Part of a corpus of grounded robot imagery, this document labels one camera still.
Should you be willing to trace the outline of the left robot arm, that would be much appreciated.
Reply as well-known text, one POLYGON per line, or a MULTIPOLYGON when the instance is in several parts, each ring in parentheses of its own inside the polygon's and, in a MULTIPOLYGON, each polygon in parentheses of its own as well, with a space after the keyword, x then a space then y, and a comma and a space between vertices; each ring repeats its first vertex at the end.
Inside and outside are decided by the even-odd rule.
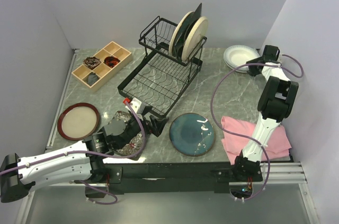
POLYGON ((14 202, 31 191, 67 181, 102 182, 109 176, 105 158, 138 156, 147 136, 159 136, 167 121, 153 115, 137 120, 130 112, 119 111, 97 133, 69 147, 39 156, 7 155, 1 165, 1 202, 14 202))

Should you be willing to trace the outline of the white fluted plate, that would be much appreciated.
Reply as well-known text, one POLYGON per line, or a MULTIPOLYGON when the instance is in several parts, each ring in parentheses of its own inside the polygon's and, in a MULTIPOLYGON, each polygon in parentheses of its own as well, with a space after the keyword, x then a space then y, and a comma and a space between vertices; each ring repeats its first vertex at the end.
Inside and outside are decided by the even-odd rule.
MULTIPOLYGON (((225 64, 230 68, 230 69, 235 69, 236 66, 233 66, 232 64, 230 64, 226 59, 224 60, 225 64)), ((249 72, 249 69, 248 67, 243 67, 243 68, 240 68, 240 69, 237 69, 236 72, 239 72, 239 73, 248 73, 249 72)))

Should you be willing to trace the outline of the cream round plate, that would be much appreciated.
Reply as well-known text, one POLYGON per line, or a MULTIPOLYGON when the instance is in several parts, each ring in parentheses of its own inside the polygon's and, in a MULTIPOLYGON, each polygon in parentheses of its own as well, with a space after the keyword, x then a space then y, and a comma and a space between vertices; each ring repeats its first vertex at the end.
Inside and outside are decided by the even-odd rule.
POLYGON ((239 67, 246 64, 247 61, 260 57, 256 49, 244 45, 233 45, 228 47, 223 55, 233 66, 239 67))

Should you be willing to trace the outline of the teal brown rimmed plate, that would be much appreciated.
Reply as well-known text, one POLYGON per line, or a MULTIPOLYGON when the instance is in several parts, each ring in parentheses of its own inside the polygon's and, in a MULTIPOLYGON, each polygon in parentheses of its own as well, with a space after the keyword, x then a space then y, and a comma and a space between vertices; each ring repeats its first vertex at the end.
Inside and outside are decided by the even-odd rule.
POLYGON ((198 157, 206 154, 215 143, 212 123, 197 113, 179 115, 169 128, 169 138, 180 153, 198 157))

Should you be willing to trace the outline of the round red rimmed plate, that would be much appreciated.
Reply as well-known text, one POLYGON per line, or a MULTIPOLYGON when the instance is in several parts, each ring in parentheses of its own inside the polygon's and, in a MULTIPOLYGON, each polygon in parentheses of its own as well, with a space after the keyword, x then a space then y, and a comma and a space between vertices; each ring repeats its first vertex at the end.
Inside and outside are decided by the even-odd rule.
POLYGON ((80 102, 69 106, 58 118, 58 133, 67 140, 79 141, 93 134, 100 123, 97 108, 80 102))

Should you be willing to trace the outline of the black square floral plate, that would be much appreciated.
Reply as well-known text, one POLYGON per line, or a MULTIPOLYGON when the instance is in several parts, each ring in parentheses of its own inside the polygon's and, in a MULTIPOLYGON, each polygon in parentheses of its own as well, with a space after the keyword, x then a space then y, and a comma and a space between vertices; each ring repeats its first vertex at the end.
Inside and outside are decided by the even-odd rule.
MULTIPOLYGON (((124 113, 125 111, 116 111, 111 120, 111 124, 118 125, 119 130, 121 130, 122 122, 124 122, 124 113)), ((122 132, 114 132, 109 135, 107 142, 121 156, 134 155, 142 148, 144 137, 140 133, 133 139, 124 139, 124 129, 122 129, 122 132)))

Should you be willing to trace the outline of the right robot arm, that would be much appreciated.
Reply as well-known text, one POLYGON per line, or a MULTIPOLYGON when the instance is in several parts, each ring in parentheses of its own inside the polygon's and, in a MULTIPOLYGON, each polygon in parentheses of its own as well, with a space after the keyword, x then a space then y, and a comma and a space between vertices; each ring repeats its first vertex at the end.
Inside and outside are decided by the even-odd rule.
POLYGON ((264 90, 258 101, 258 121, 248 144, 235 158, 233 177, 241 182, 251 179, 261 181, 260 163, 274 130, 287 118, 294 105, 299 84, 290 80, 278 62, 280 49, 266 45, 261 57, 247 62, 249 74, 262 74, 266 80, 264 90))

